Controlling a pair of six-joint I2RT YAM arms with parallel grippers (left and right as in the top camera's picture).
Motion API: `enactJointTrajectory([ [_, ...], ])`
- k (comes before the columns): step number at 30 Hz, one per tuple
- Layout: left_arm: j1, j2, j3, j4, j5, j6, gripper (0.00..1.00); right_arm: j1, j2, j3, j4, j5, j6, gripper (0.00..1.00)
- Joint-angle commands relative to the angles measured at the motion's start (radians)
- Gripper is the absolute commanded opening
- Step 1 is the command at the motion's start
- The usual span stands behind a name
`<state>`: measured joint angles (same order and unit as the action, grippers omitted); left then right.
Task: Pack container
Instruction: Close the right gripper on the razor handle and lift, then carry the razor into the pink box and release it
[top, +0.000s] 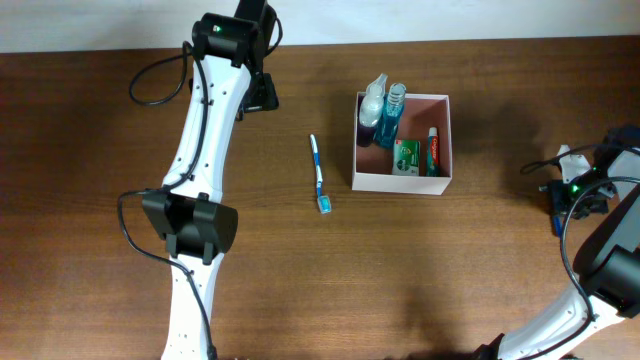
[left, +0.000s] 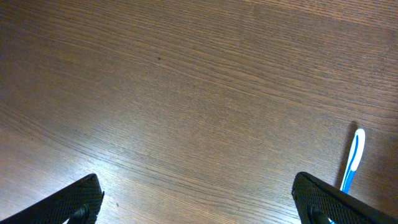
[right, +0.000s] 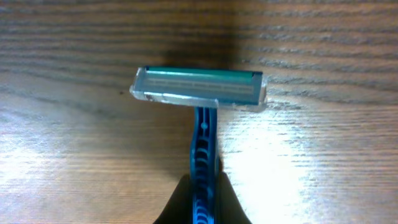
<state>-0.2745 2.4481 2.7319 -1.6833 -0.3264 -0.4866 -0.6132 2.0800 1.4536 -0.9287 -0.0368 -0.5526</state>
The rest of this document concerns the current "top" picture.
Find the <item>blue disposable razor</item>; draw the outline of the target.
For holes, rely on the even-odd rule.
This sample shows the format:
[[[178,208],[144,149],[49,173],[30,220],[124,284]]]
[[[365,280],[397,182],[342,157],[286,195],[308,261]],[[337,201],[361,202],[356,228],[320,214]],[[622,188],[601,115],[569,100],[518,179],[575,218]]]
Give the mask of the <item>blue disposable razor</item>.
[[[563,197],[563,183],[553,180],[545,185],[541,185],[539,191],[547,194],[551,227],[553,234],[559,237],[562,232],[563,215],[566,209]]]

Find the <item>blue white toothbrush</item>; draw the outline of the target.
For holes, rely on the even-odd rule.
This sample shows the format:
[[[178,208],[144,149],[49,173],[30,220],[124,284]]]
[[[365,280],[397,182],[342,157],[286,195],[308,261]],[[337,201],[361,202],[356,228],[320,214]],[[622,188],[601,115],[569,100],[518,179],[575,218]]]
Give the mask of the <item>blue white toothbrush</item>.
[[[314,134],[309,135],[311,151],[313,155],[315,173],[316,173],[316,195],[319,211],[321,214],[328,214],[332,211],[330,198],[323,193],[323,174],[320,166],[319,148]]]

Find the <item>blue mouthwash bottle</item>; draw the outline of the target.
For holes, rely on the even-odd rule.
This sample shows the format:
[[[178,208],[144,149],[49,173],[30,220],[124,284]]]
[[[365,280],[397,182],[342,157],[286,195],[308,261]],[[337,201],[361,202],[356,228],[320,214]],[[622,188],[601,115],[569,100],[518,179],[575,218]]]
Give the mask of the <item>blue mouthwash bottle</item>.
[[[406,86],[391,85],[386,97],[382,118],[375,134],[375,142],[383,148],[392,148],[397,136],[400,119],[405,108]]]

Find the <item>green white toothpaste tube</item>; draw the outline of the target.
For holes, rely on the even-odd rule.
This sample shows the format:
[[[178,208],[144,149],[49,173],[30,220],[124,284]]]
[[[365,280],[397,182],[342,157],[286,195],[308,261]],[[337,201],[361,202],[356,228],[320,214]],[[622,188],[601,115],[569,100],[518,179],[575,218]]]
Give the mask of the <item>green white toothpaste tube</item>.
[[[438,129],[431,127],[428,133],[428,149],[426,159],[426,175],[428,177],[438,177],[440,164],[439,164],[439,136]]]

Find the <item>green white soap box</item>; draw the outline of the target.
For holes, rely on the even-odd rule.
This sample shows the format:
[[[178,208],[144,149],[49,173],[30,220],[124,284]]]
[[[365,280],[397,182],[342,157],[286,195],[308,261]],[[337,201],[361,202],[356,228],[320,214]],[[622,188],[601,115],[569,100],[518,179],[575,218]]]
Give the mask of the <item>green white soap box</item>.
[[[419,141],[396,139],[393,147],[392,174],[418,176],[420,173],[420,147]]]

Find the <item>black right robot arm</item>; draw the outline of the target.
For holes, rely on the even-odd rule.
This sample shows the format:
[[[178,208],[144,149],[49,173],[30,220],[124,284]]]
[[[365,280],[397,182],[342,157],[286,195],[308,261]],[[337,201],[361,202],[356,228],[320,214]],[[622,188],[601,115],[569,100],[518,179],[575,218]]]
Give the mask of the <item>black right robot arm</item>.
[[[548,193],[569,286],[518,330],[497,336],[472,356],[482,360],[569,359],[595,333],[639,313],[639,128],[611,129],[602,142],[567,145],[550,159],[529,163],[561,172],[541,186]]]

